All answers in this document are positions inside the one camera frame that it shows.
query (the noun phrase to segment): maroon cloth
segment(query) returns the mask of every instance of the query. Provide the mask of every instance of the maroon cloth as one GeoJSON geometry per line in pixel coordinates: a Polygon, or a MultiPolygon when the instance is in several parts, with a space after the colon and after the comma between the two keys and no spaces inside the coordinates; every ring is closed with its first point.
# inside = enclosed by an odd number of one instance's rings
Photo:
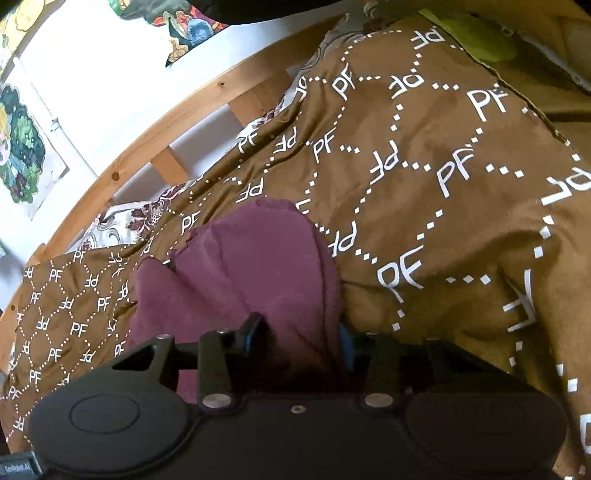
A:
{"type": "MultiPolygon", "coordinates": [[[[262,198],[193,230],[171,268],[149,257],[135,276],[138,308],[131,347],[161,333],[196,342],[236,330],[251,312],[270,326],[257,387],[338,390],[343,360],[340,279],[326,242],[287,200],[262,198]]],[[[196,373],[181,372],[177,393],[196,402],[196,373]]]]}

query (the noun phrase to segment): metal screw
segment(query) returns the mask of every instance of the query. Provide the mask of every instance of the metal screw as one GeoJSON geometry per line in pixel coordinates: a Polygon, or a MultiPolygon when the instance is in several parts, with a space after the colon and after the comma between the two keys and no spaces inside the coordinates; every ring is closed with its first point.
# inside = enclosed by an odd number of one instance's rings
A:
{"type": "Polygon", "coordinates": [[[224,393],[212,393],[202,400],[203,405],[212,410],[216,408],[226,408],[232,403],[232,397],[224,393]]]}
{"type": "Polygon", "coordinates": [[[306,407],[303,405],[294,405],[291,408],[292,413],[304,413],[306,411],[306,407]]]}
{"type": "Polygon", "coordinates": [[[372,408],[386,408],[394,403],[394,399],[387,393],[370,393],[365,397],[365,404],[372,408]]]}

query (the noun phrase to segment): green object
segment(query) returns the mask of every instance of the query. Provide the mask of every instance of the green object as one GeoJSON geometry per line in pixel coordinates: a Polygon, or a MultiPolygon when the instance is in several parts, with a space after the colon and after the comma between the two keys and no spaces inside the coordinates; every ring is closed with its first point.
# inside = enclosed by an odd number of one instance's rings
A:
{"type": "Polygon", "coordinates": [[[438,18],[426,9],[420,14],[452,35],[477,60],[496,63],[517,56],[513,38],[506,37],[500,27],[494,28],[480,18],[472,15],[438,18]]]}
{"type": "Polygon", "coordinates": [[[27,107],[20,101],[18,90],[9,84],[4,85],[0,94],[0,113],[4,114],[0,130],[10,147],[8,161],[0,166],[0,181],[10,191],[14,203],[32,203],[39,191],[45,145],[27,107]]]}

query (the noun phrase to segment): white wall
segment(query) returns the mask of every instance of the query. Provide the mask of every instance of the white wall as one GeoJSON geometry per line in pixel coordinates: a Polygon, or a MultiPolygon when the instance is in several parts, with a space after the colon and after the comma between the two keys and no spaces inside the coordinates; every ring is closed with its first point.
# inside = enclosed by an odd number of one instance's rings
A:
{"type": "Polygon", "coordinates": [[[0,258],[0,310],[5,310],[12,294],[22,280],[22,265],[7,249],[7,257],[0,258]]]}
{"type": "MultiPolygon", "coordinates": [[[[165,27],[153,27],[143,19],[121,20],[107,0],[66,0],[39,28],[20,60],[65,134],[94,173],[100,174],[150,125],[196,89],[271,43],[344,12],[352,1],[260,24],[229,27],[166,68],[170,44],[165,27]]],[[[50,118],[38,121],[49,122],[50,118]]],[[[48,125],[42,127],[49,135],[48,125]]],[[[198,176],[232,146],[240,129],[225,106],[172,146],[187,169],[198,176]]],[[[6,189],[0,187],[0,240],[20,263],[51,237],[95,178],[87,168],[71,165],[66,157],[70,172],[33,221],[15,211],[6,189]]],[[[148,166],[122,189],[117,201],[153,198],[164,186],[148,166]]],[[[0,308],[18,287],[6,268],[0,262],[0,308]]]]}

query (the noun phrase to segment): poster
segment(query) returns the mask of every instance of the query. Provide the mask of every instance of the poster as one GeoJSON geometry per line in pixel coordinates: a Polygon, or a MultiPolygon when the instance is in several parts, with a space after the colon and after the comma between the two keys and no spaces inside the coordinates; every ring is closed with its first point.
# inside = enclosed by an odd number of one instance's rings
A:
{"type": "Polygon", "coordinates": [[[67,167],[39,128],[17,87],[0,94],[0,180],[22,212],[33,219],[67,167]]]}
{"type": "Polygon", "coordinates": [[[35,24],[43,8],[54,0],[22,0],[0,21],[0,75],[21,44],[27,31],[35,24]]]}
{"type": "Polygon", "coordinates": [[[166,66],[227,27],[186,0],[109,0],[109,5],[123,19],[143,17],[152,25],[168,28],[171,53],[166,66]]]}

